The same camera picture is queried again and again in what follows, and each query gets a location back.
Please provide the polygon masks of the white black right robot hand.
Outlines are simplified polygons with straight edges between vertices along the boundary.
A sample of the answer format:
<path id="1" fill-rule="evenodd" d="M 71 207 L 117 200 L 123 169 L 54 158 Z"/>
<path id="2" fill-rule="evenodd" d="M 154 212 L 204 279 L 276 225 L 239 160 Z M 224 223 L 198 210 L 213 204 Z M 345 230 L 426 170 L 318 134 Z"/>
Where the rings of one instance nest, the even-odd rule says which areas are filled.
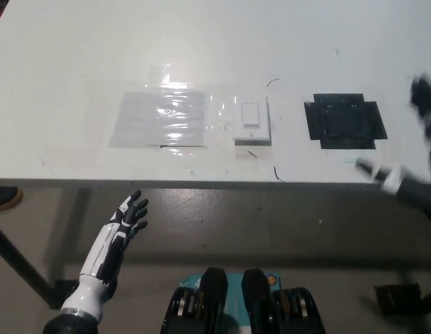
<path id="1" fill-rule="evenodd" d="M 410 104 L 417 112 L 423 126 L 425 141 L 430 146 L 431 166 L 431 78 L 428 75 L 422 74 L 413 78 Z M 419 202 L 431 201 L 431 181 L 422 181 L 403 167 L 386 168 L 362 158 L 356 160 L 354 167 L 390 196 Z"/>

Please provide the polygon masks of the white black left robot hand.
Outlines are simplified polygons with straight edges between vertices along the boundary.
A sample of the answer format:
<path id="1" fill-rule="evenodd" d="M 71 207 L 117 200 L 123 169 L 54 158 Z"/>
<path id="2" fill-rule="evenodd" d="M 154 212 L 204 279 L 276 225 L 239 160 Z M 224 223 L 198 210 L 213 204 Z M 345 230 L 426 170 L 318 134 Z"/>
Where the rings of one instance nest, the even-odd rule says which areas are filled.
<path id="1" fill-rule="evenodd" d="M 124 252 L 137 232 L 147 226 L 148 199 L 137 189 L 128 196 L 105 223 L 79 274 L 79 285 L 64 301 L 61 312 L 100 323 L 103 305 L 112 298 Z"/>

